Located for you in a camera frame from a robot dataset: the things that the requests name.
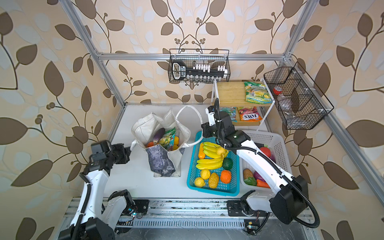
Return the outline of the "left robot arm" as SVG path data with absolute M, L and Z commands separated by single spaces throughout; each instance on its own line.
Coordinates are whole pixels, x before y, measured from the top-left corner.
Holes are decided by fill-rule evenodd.
M 120 217 L 136 215 L 137 206 L 128 190 L 112 193 L 108 205 L 103 205 L 111 169 L 130 160 L 132 147 L 103 140 L 93 143 L 91 150 L 89 162 L 79 174 L 85 182 L 79 207 L 70 226 L 60 232 L 60 240 L 113 240 Z

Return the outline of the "yellow bell pepper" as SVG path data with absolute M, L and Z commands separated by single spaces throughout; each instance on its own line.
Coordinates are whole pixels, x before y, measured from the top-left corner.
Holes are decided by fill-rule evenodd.
M 174 146 L 179 146 L 179 143 L 180 143 L 180 138 L 179 137 L 175 137 L 174 139 Z

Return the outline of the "purple eggplant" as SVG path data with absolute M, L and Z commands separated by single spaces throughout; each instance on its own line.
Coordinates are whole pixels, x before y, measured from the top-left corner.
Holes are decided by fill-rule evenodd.
M 160 128 L 158 129 L 155 134 L 154 134 L 154 137 L 153 137 L 153 143 L 155 145 L 157 145 L 159 143 L 159 141 L 161 140 L 161 138 L 164 136 L 166 130 L 165 128 Z

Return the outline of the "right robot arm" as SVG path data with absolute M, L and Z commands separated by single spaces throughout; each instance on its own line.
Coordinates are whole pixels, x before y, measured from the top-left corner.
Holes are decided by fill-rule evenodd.
M 268 200 L 257 200 L 255 192 L 246 197 L 254 210 L 273 213 L 282 223 L 299 224 L 315 229 L 320 217 L 309 199 L 308 183 L 302 176 L 294 177 L 274 163 L 243 131 L 236 130 L 229 114 L 219 110 L 219 103 L 206 109 L 208 122 L 201 125 L 204 138 L 214 137 L 221 147 L 248 162 L 266 181 L 273 192 Z

